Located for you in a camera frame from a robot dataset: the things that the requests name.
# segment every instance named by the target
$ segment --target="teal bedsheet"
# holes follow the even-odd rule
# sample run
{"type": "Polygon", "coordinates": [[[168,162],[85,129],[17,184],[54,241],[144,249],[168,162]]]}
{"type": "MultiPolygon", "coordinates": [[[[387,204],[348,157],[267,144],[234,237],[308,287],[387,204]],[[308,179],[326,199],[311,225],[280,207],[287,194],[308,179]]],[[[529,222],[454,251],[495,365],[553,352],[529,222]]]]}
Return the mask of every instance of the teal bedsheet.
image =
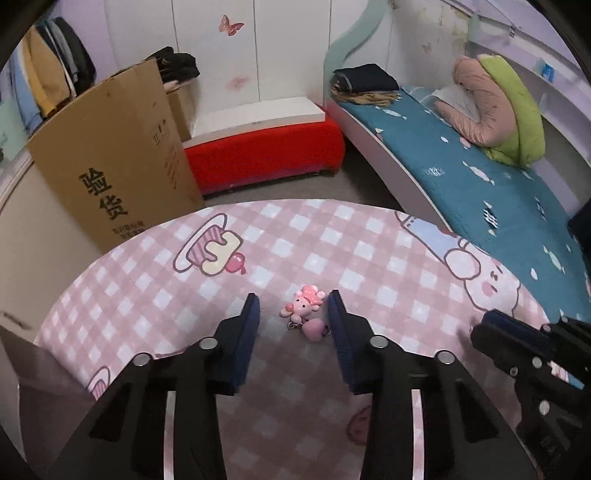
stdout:
{"type": "Polygon", "coordinates": [[[389,108],[340,105],[379,135],[454,232],[509,268],[552,322],[562,312],[591,322],[589,280],[569,217],[533,170],[489,160],[404,92],[389,108]]]}

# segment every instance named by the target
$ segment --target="pink bear charm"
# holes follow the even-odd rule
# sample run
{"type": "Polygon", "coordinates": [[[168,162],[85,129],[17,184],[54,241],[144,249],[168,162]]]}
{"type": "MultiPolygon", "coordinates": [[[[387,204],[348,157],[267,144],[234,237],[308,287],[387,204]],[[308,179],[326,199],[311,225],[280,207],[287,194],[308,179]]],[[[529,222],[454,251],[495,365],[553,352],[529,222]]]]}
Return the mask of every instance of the pink bear charm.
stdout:
{"type": "Polygon", "coordinates": [[[325,297],[326,293],[318,290],[315,285],[304,285],[295,293],[293,303],[288,303],[281,309],[280,315],[289,317],[289,329],[300,328],[308,340],[318,342],[327,335],[327,327],[322,319],[308,319],[307,316],[320,310],[325,297]]]}

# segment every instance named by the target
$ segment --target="gray floor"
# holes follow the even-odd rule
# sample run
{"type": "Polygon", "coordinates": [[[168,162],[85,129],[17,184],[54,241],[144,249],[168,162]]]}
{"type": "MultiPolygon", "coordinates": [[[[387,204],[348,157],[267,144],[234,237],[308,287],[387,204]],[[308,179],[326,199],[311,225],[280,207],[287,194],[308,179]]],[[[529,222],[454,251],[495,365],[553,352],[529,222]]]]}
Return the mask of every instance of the gray floor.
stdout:
{"type": "Polygon", "coordinates": [[[347,142],[343,168],[266,181],[206,196],[206,205],[279,199],[334,199],[401,210],[400,205],[357,149],[347,142]]]}

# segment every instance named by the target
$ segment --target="red cloth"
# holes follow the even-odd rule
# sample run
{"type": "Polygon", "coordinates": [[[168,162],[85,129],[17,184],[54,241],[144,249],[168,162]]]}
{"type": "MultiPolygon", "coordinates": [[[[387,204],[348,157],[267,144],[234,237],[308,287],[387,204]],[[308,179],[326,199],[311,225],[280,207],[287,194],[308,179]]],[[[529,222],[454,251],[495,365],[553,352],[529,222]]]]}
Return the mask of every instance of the red cloth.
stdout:
{"type": "Polygon", "coordinates": [[[345,142],[337,123],[267,128],[185,149],[203,194],[320,170],[337,171],[345,142]]]}

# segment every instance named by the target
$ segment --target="round table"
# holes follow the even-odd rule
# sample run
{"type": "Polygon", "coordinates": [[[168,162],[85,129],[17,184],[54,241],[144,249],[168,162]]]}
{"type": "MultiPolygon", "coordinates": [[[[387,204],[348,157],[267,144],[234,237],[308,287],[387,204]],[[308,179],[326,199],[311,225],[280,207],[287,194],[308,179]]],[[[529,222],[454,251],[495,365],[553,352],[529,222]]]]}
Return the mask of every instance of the round table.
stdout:
{"type": "MultiPolygon", "coordinates": [[[[358,479],[371,397],[349,393],[330,337],[311,343],[279,315],[306,284],[338,289],[350,312],[407,351],[454,352],[516,425],[512,380],[471,347],[469,331],[493,308],[540,327],[542,308],[467,240],[372,206],[239,203],[156,226],[90,265],[55,303],[37,344],[98,398],[137,352],[182,350],[254,292],[261,324],[246,384],[217,400],[228,478],[358,479]],[[228,241],[233,253],[214,261],[203,248],[212,241],[228,241]]],[[[417,424],[415,478],[421,435],[417,424]]]]}

